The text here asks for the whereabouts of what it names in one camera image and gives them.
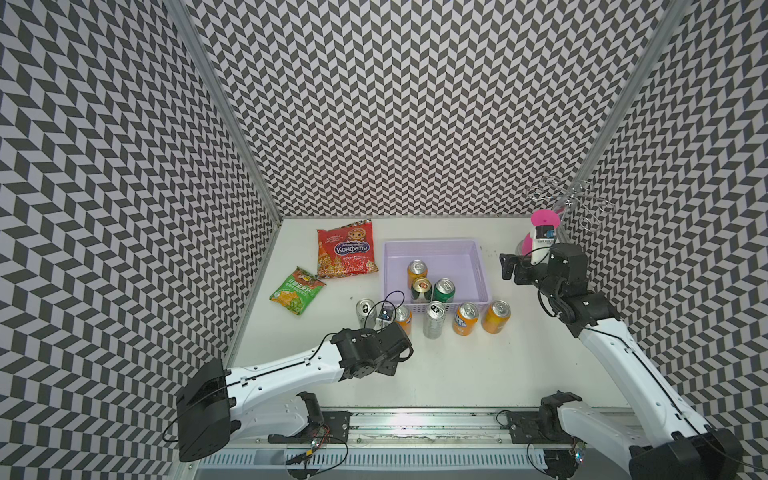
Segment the white Monster can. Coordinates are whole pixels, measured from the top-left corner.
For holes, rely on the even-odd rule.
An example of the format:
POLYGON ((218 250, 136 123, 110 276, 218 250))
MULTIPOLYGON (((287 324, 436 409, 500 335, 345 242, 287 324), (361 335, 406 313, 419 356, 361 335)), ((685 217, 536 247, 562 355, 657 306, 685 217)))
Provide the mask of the white Monster can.
POLYGON ((356 316, 361 329, 375 329, 378 306, 371 299, 361 299, 356 304, 356 316))
POLYGON ((440 301, 432 301, 426 307, 423 333, 427 339, 438 339, 443 331, 446 318, 445 305, 440 301))

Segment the lavender plastic basket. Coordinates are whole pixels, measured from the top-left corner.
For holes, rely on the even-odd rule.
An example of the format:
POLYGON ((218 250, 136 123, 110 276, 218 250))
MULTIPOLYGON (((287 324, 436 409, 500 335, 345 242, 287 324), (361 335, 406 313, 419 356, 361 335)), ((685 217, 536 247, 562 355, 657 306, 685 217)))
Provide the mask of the lavender plastic basket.
POLYGON ((451 314, 463 303, 475 303, 484 310, 492 301, 481 248, 475 239, 443 238, 392 240, 383 244, 381 297, 393 291, 405 293, 405 305, 414 313, 424 313, 425 303, 411 301, 406 269, 413 260, 422 260, 427 278, 435 283, 450 279, 455 286, 454 301, 448 304, 451 314))

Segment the orange Fanta can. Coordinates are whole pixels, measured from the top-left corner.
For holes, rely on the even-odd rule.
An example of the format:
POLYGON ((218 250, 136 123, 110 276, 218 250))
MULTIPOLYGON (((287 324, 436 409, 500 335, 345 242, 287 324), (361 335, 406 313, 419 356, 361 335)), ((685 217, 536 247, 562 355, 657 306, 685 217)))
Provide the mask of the orange Fanta can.
POLYGON ((472 302, 462 303, 456 310, 453 331, 460 336, 470 335, 479 319, 479 309, 472 302))

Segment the gold top green can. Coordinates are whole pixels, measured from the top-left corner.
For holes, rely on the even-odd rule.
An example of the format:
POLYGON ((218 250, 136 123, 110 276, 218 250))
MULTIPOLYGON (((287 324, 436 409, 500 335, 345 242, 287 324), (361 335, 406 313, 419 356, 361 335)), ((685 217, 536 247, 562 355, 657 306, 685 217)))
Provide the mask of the gold top green can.
POLYGON ((427 303, 432 300, 432 283, 425 276, 416 277, 410 287, 413 303, 427 303))

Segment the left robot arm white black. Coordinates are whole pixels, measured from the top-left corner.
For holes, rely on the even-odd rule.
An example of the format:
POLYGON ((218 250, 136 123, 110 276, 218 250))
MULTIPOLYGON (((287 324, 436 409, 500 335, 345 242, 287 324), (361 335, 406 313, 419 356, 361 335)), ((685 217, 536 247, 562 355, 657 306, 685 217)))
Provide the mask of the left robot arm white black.
POLYGON ((410 337, 392 323, 378 331, 331 332, 313 349, 261 365, 226 369, 214 358, 176 394, 179 460, 201 460, 235 439, 292 437, 322 422, 311 387, 374 373, 393 376, 412 355, 410 337))

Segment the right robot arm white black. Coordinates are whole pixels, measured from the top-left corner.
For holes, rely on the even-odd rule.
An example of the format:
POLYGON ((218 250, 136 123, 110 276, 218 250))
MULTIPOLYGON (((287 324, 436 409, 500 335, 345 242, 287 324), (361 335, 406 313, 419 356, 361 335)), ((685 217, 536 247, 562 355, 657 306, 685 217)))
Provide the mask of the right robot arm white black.
POLYGON ((559 319, 599 361, 642 428, 634 433, 558 391, 542 398, 539 434, 585 442, 633 479, 733 479, 743 457, 736 435, 712 426, 667 382, 632 337, 608 298, 590 288, 581 247, 556 243, 544 259, 500 254, 503 279, 532 285, 545 313, 559 319))

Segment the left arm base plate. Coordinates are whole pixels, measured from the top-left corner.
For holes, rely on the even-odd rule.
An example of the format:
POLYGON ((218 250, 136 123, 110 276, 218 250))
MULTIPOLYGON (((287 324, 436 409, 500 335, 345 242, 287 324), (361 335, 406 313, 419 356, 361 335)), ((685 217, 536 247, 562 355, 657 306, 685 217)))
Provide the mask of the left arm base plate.
POLYGON ((348 439, 352 413, 344 410, 323 411, 323 421, 310 420, 299 433, 292 436, 271 434, 269 444, 309 444, 315 438, 325 439, 331 444, 341 444, 348 439))

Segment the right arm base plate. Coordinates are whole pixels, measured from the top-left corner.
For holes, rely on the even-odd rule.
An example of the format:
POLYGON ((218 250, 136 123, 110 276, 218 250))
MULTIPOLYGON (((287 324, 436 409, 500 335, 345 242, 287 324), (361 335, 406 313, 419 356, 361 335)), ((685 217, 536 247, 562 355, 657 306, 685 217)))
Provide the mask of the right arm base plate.
POLYGON ((515 444, 547 443, 569 444, 581 443, 579 437, 568 434, 561 426, 555 414, 538 411, 511 411, 502 414, 504 426, 510 430, 515 444))

